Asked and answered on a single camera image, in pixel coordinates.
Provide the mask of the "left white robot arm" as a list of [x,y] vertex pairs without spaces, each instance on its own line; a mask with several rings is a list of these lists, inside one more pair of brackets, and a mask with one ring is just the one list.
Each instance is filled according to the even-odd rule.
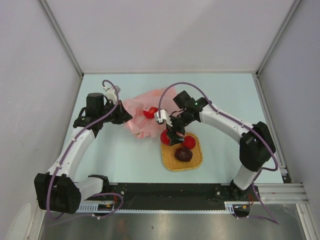
[[34,179],[39,208],[47,212],[74,214],[80,203],[87,199],[107,199],[111,193],[108,177],[91,174],[76,182],[75,174],[105,123],[121,125],[131,119],[119,99],[117,87],[110,87],[105,93],[88,94],[85,107],[73,123],[67,146],[48,171],[38,173]]

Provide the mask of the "red fake pomegranate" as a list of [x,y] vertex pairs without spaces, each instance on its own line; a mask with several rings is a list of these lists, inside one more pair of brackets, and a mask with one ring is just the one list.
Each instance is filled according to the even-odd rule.
[[193,136],[187,135],[184,137],[182,145],[191,150],[197,145],[197,141]]

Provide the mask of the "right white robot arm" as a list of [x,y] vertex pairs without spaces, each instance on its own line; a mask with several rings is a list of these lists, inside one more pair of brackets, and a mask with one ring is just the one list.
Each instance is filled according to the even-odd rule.
[[195,100],[186,91],[179,93],[173,101],[182,112],[167,118],[167,136],[171,146],[183,142],[185,127],[194,121],[220,130],[239,144],[241,166],[232,180],[234,185],[230,194],[235,200],[242,201],[248,196],[248,187],[258,172],[276,151],[268,126],[261,121],[251,124],[240,120],[220,110],[205,97]]

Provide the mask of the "woven bamboo tray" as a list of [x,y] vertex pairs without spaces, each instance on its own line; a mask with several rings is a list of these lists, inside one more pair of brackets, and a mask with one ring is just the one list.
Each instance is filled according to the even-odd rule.
[[170,146],[167,130],[160,135],[161,158],[164,166],[173,172],[193,170],[203,162],[200,142],[193,133],[186,133],[184,142]]

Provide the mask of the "red fake tomato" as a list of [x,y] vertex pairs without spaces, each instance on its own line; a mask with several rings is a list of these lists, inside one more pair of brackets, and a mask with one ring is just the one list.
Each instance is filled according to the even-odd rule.
[[168,130],[165,129],[161,134],[160,134],[160,141],[162,144],[166,145],[166,146],[170,146],[171,145],[171,139],[168,137],[167,135]]

